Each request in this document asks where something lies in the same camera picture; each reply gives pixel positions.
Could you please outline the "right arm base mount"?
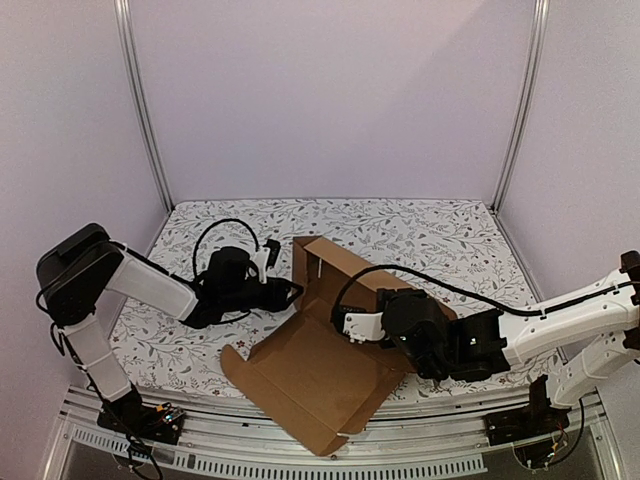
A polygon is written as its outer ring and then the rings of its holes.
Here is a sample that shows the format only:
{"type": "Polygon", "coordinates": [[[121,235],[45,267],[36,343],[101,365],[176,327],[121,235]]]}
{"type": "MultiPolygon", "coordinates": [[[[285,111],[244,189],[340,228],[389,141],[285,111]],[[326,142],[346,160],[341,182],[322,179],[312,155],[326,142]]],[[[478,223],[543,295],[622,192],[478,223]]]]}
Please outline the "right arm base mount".
{"type": "Polygon", "coordinates": [[[485,434],[491,446],[524,441],[538,436],[559,433],[560,439],[546,440],[516,447],[518,462],[528,469],[551,465],[562,446],[565,429],[569,426],[567,408],[554,408],[547,395],[548,376],[541,375],[529,386],[525,406],[487,414],[483,417],[485,434]]]}

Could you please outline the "brown cardboard box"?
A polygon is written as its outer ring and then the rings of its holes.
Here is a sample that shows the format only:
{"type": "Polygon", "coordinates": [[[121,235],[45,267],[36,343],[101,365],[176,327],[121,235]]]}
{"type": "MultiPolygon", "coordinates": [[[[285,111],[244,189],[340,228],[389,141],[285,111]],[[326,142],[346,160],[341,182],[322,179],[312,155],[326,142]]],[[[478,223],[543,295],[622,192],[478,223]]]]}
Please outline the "brown cardboard box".
{"type": "Polygon", "coordinates": [[[292,279],[304,288],[295,313],[247,358],[223,347],[227,379],[316,456],[327,456],[362,432],[408,374],[397,348],[352,343],[331,324],[331,308],[362,257],[322,236],[292,241],[292,279]]]}

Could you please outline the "right aluminium frame post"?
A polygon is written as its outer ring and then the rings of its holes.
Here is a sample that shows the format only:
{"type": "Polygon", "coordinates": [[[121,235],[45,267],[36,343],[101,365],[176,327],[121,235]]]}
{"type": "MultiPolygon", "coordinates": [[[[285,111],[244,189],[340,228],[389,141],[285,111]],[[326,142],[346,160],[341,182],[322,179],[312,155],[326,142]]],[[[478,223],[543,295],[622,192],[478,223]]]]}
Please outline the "right aluminium frame post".
{"type": "Polygon", "coordinates": [[[527,50],[525,71],[516,105],[513,126],[510,131],[503,164],[490,204],[491,212],[498,217],[506,204],[519,151],[526,132],[527,121],[534,98],[541,57],[543,54],[550,10],[549,0],[536,0],[527,50]]]}

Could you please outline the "aluminium front rail base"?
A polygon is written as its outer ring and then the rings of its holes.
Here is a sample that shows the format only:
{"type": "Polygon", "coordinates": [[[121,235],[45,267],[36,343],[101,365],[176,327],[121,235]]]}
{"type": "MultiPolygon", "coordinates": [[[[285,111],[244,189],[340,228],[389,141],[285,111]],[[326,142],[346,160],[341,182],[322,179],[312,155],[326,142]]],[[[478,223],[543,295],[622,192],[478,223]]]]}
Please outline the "aluminium front rail base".
{"type": "Polygon", "coordinates": [[[470,397],[390,401],[336,452],[317,457],[241,398],[198,397],[145,390],[144,400],[168,400],[186,420],[174,445],[156,444],[137,469],[126,440],[97,424],[96,395],[68,390],[42,470],[45,479],[622,479],[625,471],[599,396],[590,393],[570,415],[569,445],[560,463],[520,465],[511,444],[493,446],[485,414],[521,406],[523,389],[470,397]]]}

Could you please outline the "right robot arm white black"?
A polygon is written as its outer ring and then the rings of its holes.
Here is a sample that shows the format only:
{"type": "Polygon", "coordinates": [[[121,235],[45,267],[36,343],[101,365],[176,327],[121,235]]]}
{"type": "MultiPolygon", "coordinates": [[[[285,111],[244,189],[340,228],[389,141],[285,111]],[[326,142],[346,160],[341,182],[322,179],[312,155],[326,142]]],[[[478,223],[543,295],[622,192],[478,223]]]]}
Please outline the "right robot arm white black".
{"type": "Polygon", "coordinates": [[[639,254],[629,251],[604,278],[572,294],[524,309],[498,306],[450,320],[422,291],[398,293],[380,309],[380,326],[426,379],[484,381],[539,354],[584,339],[569,363],[543,380],[544,397],[517,415],[537,436],[587,391],[639,357],[639,254]]]}

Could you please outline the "left aluminium frame post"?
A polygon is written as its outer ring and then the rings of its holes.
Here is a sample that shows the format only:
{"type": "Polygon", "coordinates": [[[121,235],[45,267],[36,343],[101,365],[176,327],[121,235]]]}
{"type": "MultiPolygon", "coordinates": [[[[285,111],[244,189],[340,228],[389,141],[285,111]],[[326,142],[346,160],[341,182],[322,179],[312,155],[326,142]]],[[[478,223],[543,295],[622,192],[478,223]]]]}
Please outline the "left aluminium frame post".
{"type": "Polygon", "coordinates": [[[136,41],[133,29],[131,3],[127,0],[114,1],[115,19],[124,59],[125,72],[131,91],[134,111],[138,121],[145,154],[152,178],[163,209],[167,214],[175,208],[168,175],[162,162],[148,102],[145,94],[136,41]]]}

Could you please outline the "floral patterned table mat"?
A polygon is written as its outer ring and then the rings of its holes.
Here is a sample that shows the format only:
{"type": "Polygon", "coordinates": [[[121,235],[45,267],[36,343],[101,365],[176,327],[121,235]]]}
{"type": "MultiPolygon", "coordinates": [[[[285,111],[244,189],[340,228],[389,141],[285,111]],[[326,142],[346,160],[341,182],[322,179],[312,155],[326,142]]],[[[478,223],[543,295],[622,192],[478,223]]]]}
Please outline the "floral patterned table mat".
{"type": "MultiPolygon", "coordinates": [[[[217,249],[281,243],[274,273],[292,272],[292,241],[322,236],[373,264],[394,264],[464,317],[489,300],[523,307],[534,298],[504,236],[483,203],[466,200],[280,199],[184,202],[170,215],[151,250],[153,262],[188,279],[217,249]]],[[[221,326],[195,330],[137,301],[125,303],[111,344],[129,378],[141,387],[187,395],[234,397],[220,354],[232,346],[247,356],[274,332],[285,313],[228,315],[221,326]]]]}

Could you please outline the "aluminium frame post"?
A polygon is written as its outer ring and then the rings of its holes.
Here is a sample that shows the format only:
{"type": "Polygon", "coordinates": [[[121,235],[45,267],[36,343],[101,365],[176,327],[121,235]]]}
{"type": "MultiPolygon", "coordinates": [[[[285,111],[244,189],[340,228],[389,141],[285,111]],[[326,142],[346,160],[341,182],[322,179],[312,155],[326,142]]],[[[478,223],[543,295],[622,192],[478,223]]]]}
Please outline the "aluminium frame post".
{"type": "Polygon", "coordinates": [[[506,204],[519,151],[526,132],[527,121],[534,98],[541,57],[543,54],[550,10],[549,0],[536,0],[527,50],[525,71],[516,105],[513,126],[510,131],[503,164],[490,204],[491,212],[498,217],[506,204]]]}
{"type": "Polygon", "coordinates": [[[134,111],[138,121],[145,154],[152,178],[163,209],[167,214],[175,208],[168,175],[162,162],[148,102],[145,94],[136,41],[133,29],[131,3],[127,0],[114,1],[115,19],[124,59],[125,72],[131,91],[134,111]]]}

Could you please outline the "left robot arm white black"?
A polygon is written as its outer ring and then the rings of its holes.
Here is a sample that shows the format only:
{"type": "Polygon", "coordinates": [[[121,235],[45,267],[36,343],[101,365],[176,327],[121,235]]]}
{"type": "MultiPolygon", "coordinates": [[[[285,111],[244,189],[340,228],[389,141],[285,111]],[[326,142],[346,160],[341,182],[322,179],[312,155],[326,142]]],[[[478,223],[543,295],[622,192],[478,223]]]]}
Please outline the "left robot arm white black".
{"type": "Polygon", "coordinates": [[[185,279],[89,223],[37,261],[35,303],[111,419],[126,433],[138,434],[149,415],[99,318],[102,299],[136,301],[195,330],[227,324],[230,314],[243,319],[255,310],[283,312],[304,288],[270,275],[280,249],[272,239],[256,242],[252,251],[224,246],[211,254],[204,270],[195,269],[185,279]]]}

